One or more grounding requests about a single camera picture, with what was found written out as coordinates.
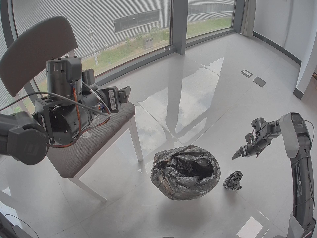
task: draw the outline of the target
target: curtain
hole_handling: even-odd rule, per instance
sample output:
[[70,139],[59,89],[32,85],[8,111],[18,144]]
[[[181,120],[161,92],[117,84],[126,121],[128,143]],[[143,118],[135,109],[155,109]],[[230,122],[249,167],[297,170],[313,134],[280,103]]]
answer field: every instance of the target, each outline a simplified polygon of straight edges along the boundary
[[245,0],[241,33],[245,36],[253,35],[254,18],[256,16],[256,0]]

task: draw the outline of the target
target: black plastic bag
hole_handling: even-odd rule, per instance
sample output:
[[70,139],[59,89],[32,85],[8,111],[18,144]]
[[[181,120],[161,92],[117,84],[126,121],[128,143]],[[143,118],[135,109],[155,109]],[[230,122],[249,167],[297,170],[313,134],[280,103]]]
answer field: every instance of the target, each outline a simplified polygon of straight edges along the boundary
[[243,173],[241,171],[233,172],[230,176],[226,178],[226,180],[223,183],[223,186],[229,190],[239,190],[242,188],[240,186],[240,181],[243,176]]
[[211,191],[220,179],[215,157],[190,145],[155,154],[152,183],[172,200],[190,200]]

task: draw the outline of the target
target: chair seat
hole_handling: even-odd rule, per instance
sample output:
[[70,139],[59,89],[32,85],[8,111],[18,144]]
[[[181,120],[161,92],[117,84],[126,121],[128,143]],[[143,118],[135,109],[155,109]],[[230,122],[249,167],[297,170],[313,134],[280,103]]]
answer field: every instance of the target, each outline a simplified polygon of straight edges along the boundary
[[[73,178],[89,160],[116,134],[135,114],[132,103],[121,105],[118,113],[112,113],[109,122],[91,131],[90,138],[80,138],[68,148],[50,148],[47,157],[61,177]],[[105,116],[97,117],[92,126],[105,121]]]

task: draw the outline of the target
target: floor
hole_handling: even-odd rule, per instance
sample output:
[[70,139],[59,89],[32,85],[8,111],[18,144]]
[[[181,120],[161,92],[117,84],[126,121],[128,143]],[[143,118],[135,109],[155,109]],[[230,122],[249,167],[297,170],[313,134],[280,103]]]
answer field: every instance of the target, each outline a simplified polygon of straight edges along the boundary
[[[243,76],[243,69],[253,76]],[[144,160],[138,163],[125,132],[82,177],[108,201],[61,178],[47,158],[26,166],[1,157],[0,211],[41,238],[286,236],[293,193],[282,137],[259,158],[231,157],[257,117],[273,121],[292,111],[317,124],[317,81],[299,101],[292,94],[298,74],[299,65],[279,51],[235,33],[134,70],[109,85],[131,86]],[[253,83],[256,76],[266,81],[263,88]],[[195,200],[169,200],[149,179],[154,154],[190,144],[215,156],[219,184]],[[313,167],[316,151],[313,146]],[[226,190],[223,180],[236,170],[244,174],[242,189]]]

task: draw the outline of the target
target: garbage bag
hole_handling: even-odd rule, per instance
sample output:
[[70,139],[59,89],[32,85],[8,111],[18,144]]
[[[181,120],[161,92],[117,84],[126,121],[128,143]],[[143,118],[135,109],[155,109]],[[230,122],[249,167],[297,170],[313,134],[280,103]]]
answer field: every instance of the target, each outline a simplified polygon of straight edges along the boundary
[[211,191],[220,179],[215,157],[206,150],[184,146],[155,154],[152,183],[172,200],[190,200]]
[[240,186],[240,181],[243,176],[243,173],[241,171],[233,172],[230,176],[226,178],[226,180],[223,183],[223,186],[229,190],[239,190],[242,188]]

